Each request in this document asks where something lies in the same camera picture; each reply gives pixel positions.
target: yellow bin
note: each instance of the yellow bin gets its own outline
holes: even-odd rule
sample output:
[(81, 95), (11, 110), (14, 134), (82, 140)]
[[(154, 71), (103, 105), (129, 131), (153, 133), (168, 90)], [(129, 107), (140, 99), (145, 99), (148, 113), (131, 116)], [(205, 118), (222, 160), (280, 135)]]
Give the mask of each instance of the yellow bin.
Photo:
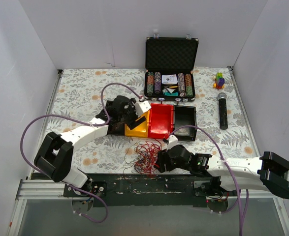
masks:
[(145, 116), (146, 121), (135, 127), (133, 130), (130, 130), (129, 127), (125, 125), (125, 136), (133, 136), (141, 138), (148, 137), (150, 111), (144, 113), (141, 117), (143, 116)]

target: poker chip case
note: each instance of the poker chip case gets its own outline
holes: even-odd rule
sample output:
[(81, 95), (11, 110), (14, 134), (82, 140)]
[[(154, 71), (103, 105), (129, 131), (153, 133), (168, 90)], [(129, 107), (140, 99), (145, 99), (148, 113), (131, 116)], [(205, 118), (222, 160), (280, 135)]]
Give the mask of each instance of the poker chip case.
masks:
[[(146, 38), (144, 95), (152, 101), (194, 101), (193, 66), (197, 54), (197, 38)], [(184, 92), (182, 75), (184, 74)], [(166, 85), (163, 75), (176, 75), (178, 83)]]

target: case lid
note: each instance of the case lid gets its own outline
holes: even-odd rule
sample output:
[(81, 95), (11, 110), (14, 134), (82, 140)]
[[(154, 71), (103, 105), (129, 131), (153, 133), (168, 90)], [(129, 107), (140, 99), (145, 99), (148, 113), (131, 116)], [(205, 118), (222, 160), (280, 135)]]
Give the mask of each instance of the case lid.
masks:
[(198, 44), (197, 38), (149, 37), (145, 43), (145, 68), (147, 70), (179, 69), (191, 71)]

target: table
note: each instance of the table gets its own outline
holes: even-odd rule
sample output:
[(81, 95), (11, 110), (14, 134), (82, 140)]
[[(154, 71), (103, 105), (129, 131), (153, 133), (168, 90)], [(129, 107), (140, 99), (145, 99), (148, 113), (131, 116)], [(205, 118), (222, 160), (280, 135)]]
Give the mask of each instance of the table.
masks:
[[(223, 90), (212, 88), (212, 76), (217, 72), (222, 72), (225, 78)], [(144, 75), (144, 69), (66, 69), (53, 102), (52, 113), (90, 121), (102, 109), (100, 91), (106, 84), (120, 82), (143, 95)], [(180, 102), (179, 105), (196, 107), (197, 125), (214, 138), (225, 158), (257, 156), (229, 70), (195, 67), (193, 76), (196, 99), (194, 102)], [(227, 130), (221, 130), (219, 125), (217, 95), (222, 91), (227, 94)], [(134, 97), (134, 94), (122, 86), (109, 86), (104, 92), (104, 99), (113, 100), (117, 95)], [(176, 102), (163, 102), (163, 104), (177, 105)], [(79, 124), (68, 120), (50, 118), (45, 132), (62, 133), (78, 126)], [(136, 157), (133, 150), (136, 144), (147, 140), (156, 142), (151, 139), (108, 135), (79, 149), (73, 155), (72, 165), (86, 173), (136, 173), (132, 163), (128, 163)], [(218, 155), (214, 144), (199, 131), (195, 142), (180, 143), (191, 152)], [(166, 174), (187, 173), (187, 171), (175, 169)]]

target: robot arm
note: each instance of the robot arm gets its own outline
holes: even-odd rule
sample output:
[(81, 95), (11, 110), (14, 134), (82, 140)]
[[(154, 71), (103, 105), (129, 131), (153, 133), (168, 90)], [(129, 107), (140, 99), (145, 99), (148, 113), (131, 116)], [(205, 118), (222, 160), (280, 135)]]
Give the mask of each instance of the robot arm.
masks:
[[(166, 142), (167, 149), (158, 153), (156, 163), (161, 173), (181, 168), (198, 177), (212, 177), (216, 181), (211, 181), (207, 188), (201, 186), (200, 189), (208, 195), (213, 193), (212, 189), (235, 190), (230, 173), (219, 157), (193, 154), (178, 145), (174, 135), (170, 135)], [(229, 158), (226, 162), (234, 172), (240, 189), (270, 191), (278, 197), (289, 199), (289, 161), (284, 158), (266, 151), (262, 157)]]
[(134, 98), (128, 99), (124, 96), (117, 96), (107, 104), (106, 110), (110, 121), (106, 125), (93, 126), (93, 124), (104, 124), (107, 120), (102, 110), (89, 122), (91, 126), (80, 126), (61, 134), (48, 133), (35, 157), (35, 166), (54, 182), (63, 181), (83, 190), (88, 189), (91, 183), (87, 181), (86, 174), (71, 166), (73, 153), (92, 140), (106, 136), (121, 124), (134, 129), (146, 120), (145, 117), (140, 118), (141, 115), (151, 109), (149, 102), (144, 99), (136, 102)]

